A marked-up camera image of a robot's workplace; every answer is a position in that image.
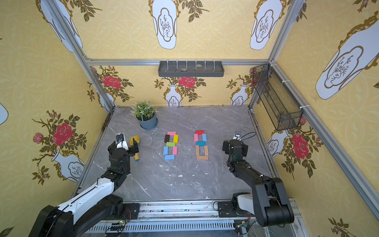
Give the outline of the wooden block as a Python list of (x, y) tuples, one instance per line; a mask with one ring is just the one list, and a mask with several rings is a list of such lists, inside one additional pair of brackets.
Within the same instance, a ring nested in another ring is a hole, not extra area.
[(208, 146), (204, 146), (204, 155), (205, 156), (209, 156), (209, 149), (208, 149)]
[(195, 145), (195, 155), (199, 156), (200, 155), (200, 148), (198, 145)]
[(209, 160), (209, 156), (196, 156), (196, 159), (198, 161), (208, 161)]

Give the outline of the light blue block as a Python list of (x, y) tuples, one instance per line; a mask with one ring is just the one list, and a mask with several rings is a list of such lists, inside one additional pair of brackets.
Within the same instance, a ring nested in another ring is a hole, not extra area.
[(202, 134), (202, 141), (207, 142), (207, 135), (205, 133)]
[(164, 156), (168, 155), (168, 147), (167, 146), (163, 147), (163, 155)]
[(166, 161), (175, 160), (175, 155), (165, 155), (165, 156), (164, 156), (164, 159), (165, 159)]

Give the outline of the teal block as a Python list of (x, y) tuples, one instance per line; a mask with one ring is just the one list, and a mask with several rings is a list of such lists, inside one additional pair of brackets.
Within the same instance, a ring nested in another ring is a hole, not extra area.
[(206, 145), (206, 142), (205, 142), (205, 141), (197, 141), (197, 142), (196, 142), (196, 145), (197, 145), (197, 146), (205, 146), (205, 145)]

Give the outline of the pink block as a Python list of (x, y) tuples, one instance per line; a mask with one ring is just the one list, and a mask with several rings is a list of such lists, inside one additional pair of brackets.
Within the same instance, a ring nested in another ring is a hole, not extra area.
[(170, 136), (175, 136), (176, 132), (175, 131), (169, 131), (167, 134), (170, 135)]
[(177, 155), (178, 154), (178, 147), (177, 146), (174, 146), (173, 149), (172, 149), (172, 154), (173, 155)]
[(194, 134), (194, 136), (193, 136), (193, 139), (194, 139), (194, 142), (196, 143), (196, 142), (198, 142), (199, 140), (199, 136), (198, 136), (198, 134)]

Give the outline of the dark brown block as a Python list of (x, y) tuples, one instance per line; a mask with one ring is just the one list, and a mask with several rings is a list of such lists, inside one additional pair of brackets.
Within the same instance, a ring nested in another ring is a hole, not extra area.
[(165, 135), (164, 142), (167, 143), (170, 141), (170, 135)]

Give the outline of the green block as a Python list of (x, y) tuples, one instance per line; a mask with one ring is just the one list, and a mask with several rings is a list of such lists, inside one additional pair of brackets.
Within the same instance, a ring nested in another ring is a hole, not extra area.
[(174, 143), (174, 142), (167, 142), (167, 143), (166, 143), (166, 146), (167, 146), (167, 147), (175, 147), (175, 146), (177, 146), (177, 144)]

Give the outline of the yellow block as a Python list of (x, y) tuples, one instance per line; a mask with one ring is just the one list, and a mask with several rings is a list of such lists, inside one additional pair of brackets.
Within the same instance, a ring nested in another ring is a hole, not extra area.
[(178, 143), (179, 142), (179, 135), (174, 135), (173, 142), (174, 143)]

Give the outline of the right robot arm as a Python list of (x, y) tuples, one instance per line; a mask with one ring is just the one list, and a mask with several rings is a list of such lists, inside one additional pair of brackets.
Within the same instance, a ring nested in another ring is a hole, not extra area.
[(237, 201), (238, 207), (253, 214), (262, 227), (293, 223), (295, 215), (282, 180), (259, 173), (243, 159), (248, 145), (236, 139), (227, 140), (223, 142), (222, 151), (229, 156), (229, 171), (252, 189), (247, 205)]

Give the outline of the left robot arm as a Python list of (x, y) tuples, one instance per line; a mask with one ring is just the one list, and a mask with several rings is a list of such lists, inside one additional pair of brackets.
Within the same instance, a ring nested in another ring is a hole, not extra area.
[(80, 237), (99, 221), (125, 212), (123, 199), (114, 195), (130, 174), (130, 159), (139, 152), (139, 137), (125, 141), (123, 134), (108, 147), (111, 165), (89, 188), (58, 205), (48, 205), (39, 213), (31, 237)]

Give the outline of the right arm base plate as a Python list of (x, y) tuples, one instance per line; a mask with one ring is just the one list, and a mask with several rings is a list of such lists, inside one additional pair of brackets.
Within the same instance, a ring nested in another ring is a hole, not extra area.
[(244, 218), (249, 218), (249, 217), (255, 217), (254, 214), (242, 210), (238, 202), (234, 199), (228, 200), (228, 201), (218, 201), (217, 202), (217, 209), (219, 213), (220, 218), (232, 218), (232, 217), (244, 217)]

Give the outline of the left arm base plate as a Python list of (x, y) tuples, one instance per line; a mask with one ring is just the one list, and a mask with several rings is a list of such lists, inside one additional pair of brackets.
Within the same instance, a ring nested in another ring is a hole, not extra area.
[(122, 217), (127, 220), (137, 220), (140, 211), (139, 203), (123, 203)]

